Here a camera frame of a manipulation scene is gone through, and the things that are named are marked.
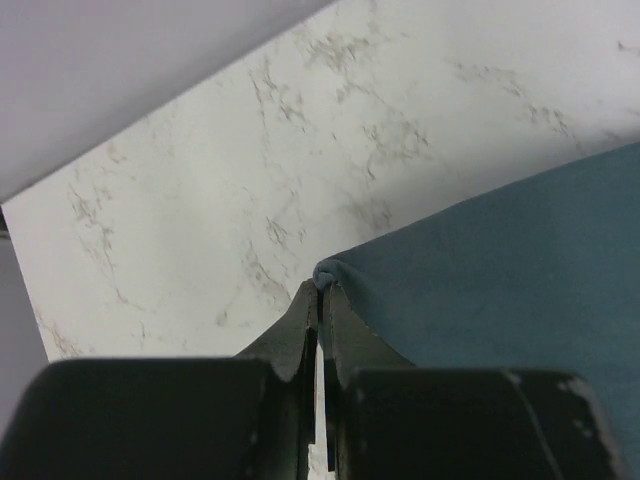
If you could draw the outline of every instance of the white marble surface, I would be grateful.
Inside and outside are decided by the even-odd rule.
[[[49,358],[234,354],[321,258],[639,139],[639,21],[632,0],[321,11],[4,206]]]

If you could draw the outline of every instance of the teal fabric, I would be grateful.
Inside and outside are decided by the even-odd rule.
[[[424,367],[570,369],[640,471],[640,144],[455,205],[314,271]]]

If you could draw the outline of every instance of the folded fabric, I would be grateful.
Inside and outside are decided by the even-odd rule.
[[[640,144],[321,261],[319,289],[422,367],[573,370],[640,471]]]

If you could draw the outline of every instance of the black object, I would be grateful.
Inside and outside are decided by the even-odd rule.
[[[626,478],[586,383],[570,373],[418,369],[342,289],[305,282],[233,359],[77,360],[26,393],[0,479],[307,477],[324,348],[337,478]]]

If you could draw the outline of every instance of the gray floor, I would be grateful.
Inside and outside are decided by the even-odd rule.
[[[11,241],[0,239],[0,437],[29,381],[47,364]]]

